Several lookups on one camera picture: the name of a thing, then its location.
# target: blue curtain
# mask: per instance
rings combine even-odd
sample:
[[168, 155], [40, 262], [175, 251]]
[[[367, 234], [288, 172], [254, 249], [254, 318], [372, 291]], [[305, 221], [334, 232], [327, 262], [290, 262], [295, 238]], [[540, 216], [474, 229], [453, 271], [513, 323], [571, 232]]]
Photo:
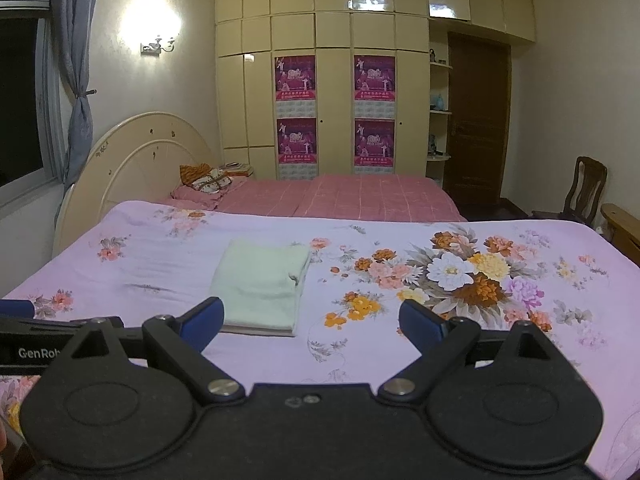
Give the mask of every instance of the blue curtain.
[[87, 95], [89, 84], [89, 38], [95, 0], [51, 0], [54, 30], [62, 56], [62, 77], [75, 96], [68, 130], [63, 183], [67, 190], [78, 180], [89, 156], [94, 123]]

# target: cream headboard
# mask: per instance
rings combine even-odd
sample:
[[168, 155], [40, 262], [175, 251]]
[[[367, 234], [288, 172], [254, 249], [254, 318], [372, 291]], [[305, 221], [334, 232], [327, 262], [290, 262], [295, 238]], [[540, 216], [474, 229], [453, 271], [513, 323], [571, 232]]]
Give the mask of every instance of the cream headboard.
[[154, 202], [180, 184], [181, 164], [214, 164], [207, 143], [187, 121], [164, 112], [129, 118], [94, 146], [60, 209], [53, 255], [126, 200]]

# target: floor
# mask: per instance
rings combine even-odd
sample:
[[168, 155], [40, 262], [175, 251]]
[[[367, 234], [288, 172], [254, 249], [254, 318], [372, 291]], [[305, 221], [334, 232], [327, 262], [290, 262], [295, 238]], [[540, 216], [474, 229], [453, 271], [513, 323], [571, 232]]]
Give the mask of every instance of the floor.
[[460, 214], [470, 222], [494, 220], [524, 220], [527, 215], [513, 204], [501, 202], [498, 205], [456, 204]]

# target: floral bedspread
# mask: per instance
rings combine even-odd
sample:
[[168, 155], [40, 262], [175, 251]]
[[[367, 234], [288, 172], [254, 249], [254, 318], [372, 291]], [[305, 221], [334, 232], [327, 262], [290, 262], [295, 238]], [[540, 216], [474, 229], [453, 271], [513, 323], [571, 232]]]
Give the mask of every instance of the floral bedspread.
[[[367, 382], [377, 389], [418, 357], [398, 326], [407, 298], [486, 328], [529, 319], [604, 406], [589, 464], [615, 480], [638, 468], [640, 270], [578, 224], [265, 218], [127, 202], [7, 297], [31, 299], [42, 319], [120, 316], [135, 326], [156, 314], [178, 316], [207, 296], [236, 237], [312, 248], [295, 338], [223, 333], [204, 351], [246, 387]], [[0, 409], [15, 426], [35, 380], [1, 379]]]

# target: chair back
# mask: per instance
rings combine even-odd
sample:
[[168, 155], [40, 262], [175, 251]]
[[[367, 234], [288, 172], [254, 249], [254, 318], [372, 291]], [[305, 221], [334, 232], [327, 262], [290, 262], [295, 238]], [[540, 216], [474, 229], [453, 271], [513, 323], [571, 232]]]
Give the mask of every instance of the chair back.
[[[578, 192], [580, 168], [582, 168], [582, 185]], [[579, 221], [592, 227], [606, 181], [607, 167], [604, 164], [588, 156], [579, 156], [575, 161], [574, 183], [564, 200], [562, 216], [567, 220]]]

